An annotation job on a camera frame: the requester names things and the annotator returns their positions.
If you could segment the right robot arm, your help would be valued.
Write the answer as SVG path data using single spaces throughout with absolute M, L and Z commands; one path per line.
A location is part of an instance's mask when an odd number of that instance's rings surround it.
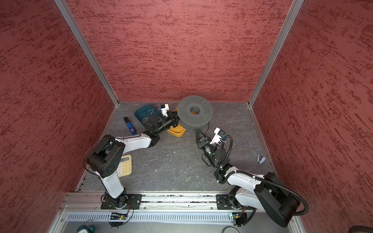
M 298 193 L 285 186 L 274 173 L 252 174 L 230 164 L 233 148 L 232 136 L 216 128 L 210 138 L 201 130 L 195 130 L 196 144 L 203 151 L 202 160 L 214 168 L 214 177 L 219 184 L 234 186 L 228 195 L 231 207 L 252 207 L 267 213 L 281 227 L 287 227 L 293 216 L 309 212 L 309 204 Z

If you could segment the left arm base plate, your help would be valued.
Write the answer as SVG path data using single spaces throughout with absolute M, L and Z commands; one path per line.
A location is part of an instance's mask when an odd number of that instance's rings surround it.
M 123 210 L 132 207 L 133 209 L 138 210 L 141 204 L 141 200 L 141 194 L 121 194 L 118 198 L 115 199 L 105 192 L 101 197 L 101 209 Z

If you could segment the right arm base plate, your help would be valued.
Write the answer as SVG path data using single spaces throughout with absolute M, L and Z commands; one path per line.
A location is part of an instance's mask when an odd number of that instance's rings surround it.
M 216 204 L 218 210 L 240 210 L 242 208 L 237 199 L 229 194 L 216 195 Z

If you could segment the grey perforated cable spool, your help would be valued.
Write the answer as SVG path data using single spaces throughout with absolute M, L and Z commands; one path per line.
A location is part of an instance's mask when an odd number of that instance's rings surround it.
M 187 96 L 177 106 L 180 125 L 187 131 L 203 130 L 213 118 L 213 107 L 200 96 Z

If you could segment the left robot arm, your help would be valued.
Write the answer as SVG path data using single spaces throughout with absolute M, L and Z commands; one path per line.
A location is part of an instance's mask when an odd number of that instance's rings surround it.
M 112 207 L 120 210 L 130 207 L 126 190 L 117 174 L 122 156 L 134 150 L 153 147 L 160 140 L 159 135 L 172 126 L 177 127 L 179 120 L 176 111 L 168 111 L 158 120 L 155 115 L 151 115 L 143 133 L 127 137 L 105 135 L 88 150 L 91 154 L 85 155 L 84 162 L 100 178 L 105 188 L 102 209 Z

